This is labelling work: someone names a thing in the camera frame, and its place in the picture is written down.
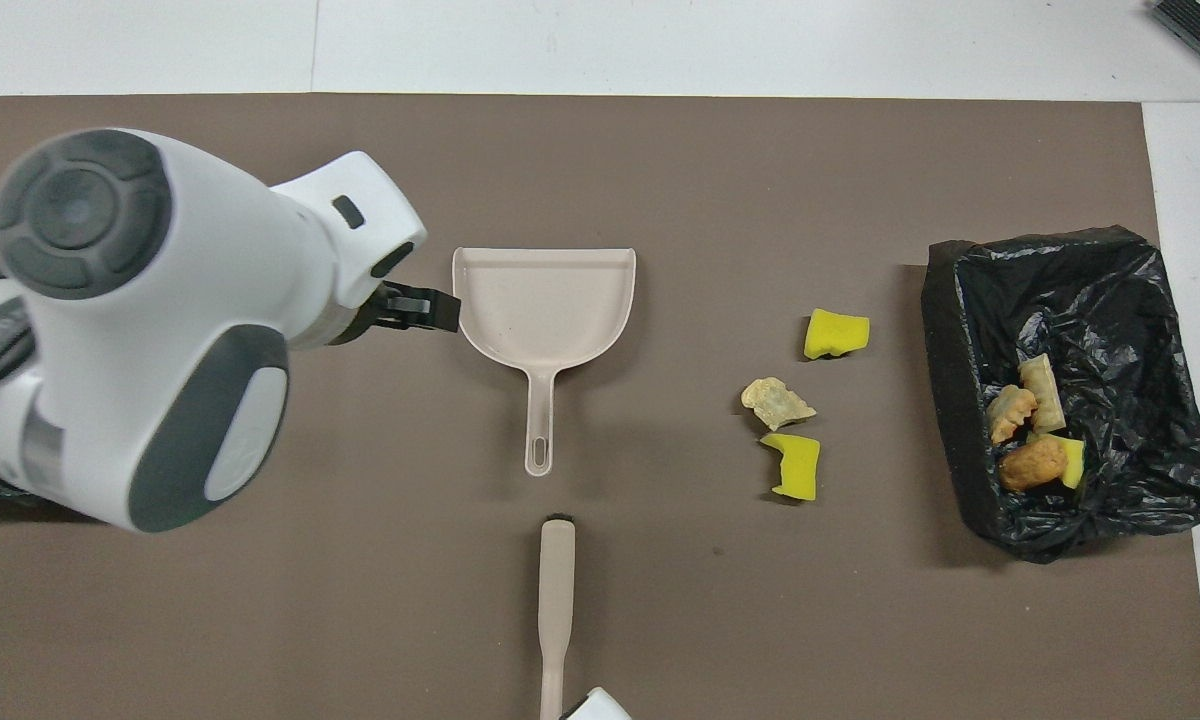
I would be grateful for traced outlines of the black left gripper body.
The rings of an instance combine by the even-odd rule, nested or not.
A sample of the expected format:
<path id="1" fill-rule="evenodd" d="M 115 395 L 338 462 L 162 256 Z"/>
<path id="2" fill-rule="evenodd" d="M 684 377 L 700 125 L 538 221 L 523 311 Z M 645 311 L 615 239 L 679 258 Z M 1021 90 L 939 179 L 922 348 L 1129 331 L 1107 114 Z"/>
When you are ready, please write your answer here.
<path id="1" fill-rule="evenodd" d="M 416 287 L 380 283 L 364 301 L 356 314 L 356 338 L 370 328 L 416 328 L 431 313 L 431 299 Z"/>

